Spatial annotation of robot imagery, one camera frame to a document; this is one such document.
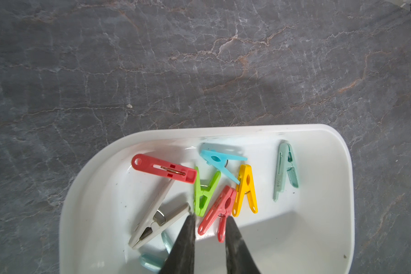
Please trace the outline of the yellow clothespin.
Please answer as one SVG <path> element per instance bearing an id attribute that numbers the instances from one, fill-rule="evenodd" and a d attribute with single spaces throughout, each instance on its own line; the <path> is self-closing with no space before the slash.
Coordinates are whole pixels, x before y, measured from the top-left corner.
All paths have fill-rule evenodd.
<path id="1" fill-rule="evenodd" d="M 242 164 L 237 179 L 239 180 L 239 184 L 236 186 L 236 199 L 232 210 L 233 217 L 238 217 L 240 215 L 245 196 L 248 199 L 251 211 L 253 213 L 258 213 L 259 208 L 256 199 L 252 167 L 248 164 Z"/>

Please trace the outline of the lime green clothespin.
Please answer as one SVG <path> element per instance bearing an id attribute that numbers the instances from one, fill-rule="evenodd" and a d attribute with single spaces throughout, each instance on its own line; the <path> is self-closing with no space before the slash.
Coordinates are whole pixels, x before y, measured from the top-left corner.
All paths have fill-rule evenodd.
<path id="1" fill-rule="evenodd" d="M 195 170 L 197 175 L 194 183 L 194 212 L 197 216 L 204 217 L 213 193 L 218 186 L 221 178 L 221 172 L 215 172 L 209 184 L 207 186 L 203 186 L 200 182 L 200 172 L 198 166 L 195 166 Z"/>

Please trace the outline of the turquoise clothespin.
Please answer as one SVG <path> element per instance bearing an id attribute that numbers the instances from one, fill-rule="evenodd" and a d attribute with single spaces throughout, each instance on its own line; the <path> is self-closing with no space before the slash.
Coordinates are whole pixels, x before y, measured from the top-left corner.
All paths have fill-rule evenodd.
<path id="1" fill-rule="evenodd" d="M 246 157 L 219 153 L 214 150 L 202 150 L 200 156 L 207 162 L 207 164 L 214 166 L 218 171 L 223 173 L 236 184 L 240 184 L 240 181 L 226 168 L 226 164 L 227 161 L 246 161 Z"/>

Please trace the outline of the sage green clothespin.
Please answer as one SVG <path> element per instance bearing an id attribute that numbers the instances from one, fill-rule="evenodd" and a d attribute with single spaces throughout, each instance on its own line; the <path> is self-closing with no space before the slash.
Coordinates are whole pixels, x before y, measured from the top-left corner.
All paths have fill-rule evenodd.
<path id="1" fill-rule="evenodd" d="M 290 143 L 281 142 L 277 154 L 277 165 L 274 183 L 274 202 L 278 201 L 279 194 L 284 191 L 285 181 L 289 179 L 292 187 L 299 188 L 299 176 L 296 170 L 295 153 Z"/>
<path id="2" fill-rule="evenodd" d="M 147 253 L 143 253 L 139 257 L 139 262 L 141 266 L 145 269 L 148 269 L 149 271 L 152 271 L 155 274 L 159 273 L 161 268 L 164 266 L 164 263 L 167 260 L 174 246 L 174 242 L 172 241 L 172 239 L 166 231 L 163 231 L 161 233 L 161 237 L 167 253 L 164 259 Z"/>

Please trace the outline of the red clothespin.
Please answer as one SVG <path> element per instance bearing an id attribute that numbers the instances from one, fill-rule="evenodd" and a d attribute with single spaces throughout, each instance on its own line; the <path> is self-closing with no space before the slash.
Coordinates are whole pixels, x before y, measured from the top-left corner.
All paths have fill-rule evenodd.
<path id="1" fill-rule="evenodd" d="M 225 186 L 219 197 L 207 212 L 198 228 L 198 234 L 204 235 L 217 218 L 220 218 L 217 231 L 218 241 L 224 243 L 226 237 L 227 218 L 232 214 L 236 199 L 236 189 Z"/>
<path id="2" fill-rule="evenodd" d="M 145 154 L 136 154 L 131 160 L 131 165 L 137 171 L 189 184 L 195 183 L 198 174 L 195 169 Z"/>

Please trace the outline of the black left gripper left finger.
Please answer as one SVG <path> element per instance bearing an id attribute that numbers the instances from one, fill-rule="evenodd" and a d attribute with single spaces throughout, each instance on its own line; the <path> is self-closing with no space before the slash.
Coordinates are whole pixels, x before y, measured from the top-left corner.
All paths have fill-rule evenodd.
<path id="1" fill-rule="evenodd" d="M 193 274 L 196 216 L 188 215 L 160 274 Z"/>

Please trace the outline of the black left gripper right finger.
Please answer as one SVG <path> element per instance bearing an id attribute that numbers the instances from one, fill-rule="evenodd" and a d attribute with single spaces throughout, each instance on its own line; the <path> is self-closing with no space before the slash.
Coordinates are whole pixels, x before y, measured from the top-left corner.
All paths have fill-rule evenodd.
<path id="1" fill-rule="evenodd" d="M 233 217 L 227 218 L 225 244 L 228 274 L 260 273 Z"/>

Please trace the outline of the grey clothespin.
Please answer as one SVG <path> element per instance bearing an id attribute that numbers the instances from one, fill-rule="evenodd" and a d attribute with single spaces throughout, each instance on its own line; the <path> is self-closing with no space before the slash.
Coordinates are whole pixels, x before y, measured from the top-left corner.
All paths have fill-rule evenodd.
<path id="1" fill-rule="evenodd" d="M 138 250 L 154 237 L 160 235 L 164 230 L 172 226 L 185 214 L 190 212 L 190 205 L 188 203 L 183 203 L 169 213 L 164 213 L 161 210 L 161 205 L 173 184 L 174 180 L 169 180 L 168 183 L 165 183 L 159 190 L 142 220 L 133 230 L 129 240 L 129 246 L 133 250 Z"/>

